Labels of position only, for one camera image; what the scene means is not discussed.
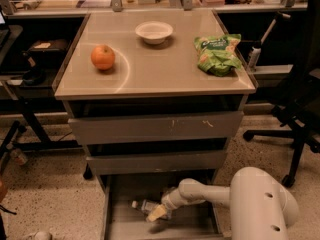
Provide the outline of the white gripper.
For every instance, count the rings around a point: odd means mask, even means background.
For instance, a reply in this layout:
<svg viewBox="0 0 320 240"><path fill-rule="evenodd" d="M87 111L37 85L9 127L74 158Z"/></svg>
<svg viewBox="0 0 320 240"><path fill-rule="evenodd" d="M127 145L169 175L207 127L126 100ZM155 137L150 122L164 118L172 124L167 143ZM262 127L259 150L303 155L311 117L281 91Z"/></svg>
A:
<svg viewBox="0 0 320 240"><path fill-rule="evenodd" d="M161 203L150 211L146 218L148 222L154 222L166 216L167 210L176 210L181 207L183 205L183 198L177 188L170 188L163 193Z"/></svg>

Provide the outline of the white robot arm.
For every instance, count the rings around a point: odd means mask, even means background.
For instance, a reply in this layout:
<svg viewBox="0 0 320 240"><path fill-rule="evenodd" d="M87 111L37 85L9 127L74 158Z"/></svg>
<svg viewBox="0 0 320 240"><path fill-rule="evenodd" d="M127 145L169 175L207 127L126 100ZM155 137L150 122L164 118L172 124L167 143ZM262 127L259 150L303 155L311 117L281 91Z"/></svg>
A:
<svg viewBox="0 0 320 240"><path fill-rule="evenodd" d="M299 217L298 203L284 186L259 168L244 167L228 187L182 180L162 196L147 220L153 222L182 206L203 202L230 210L232 240L289 240L288 228Z"/></svg>

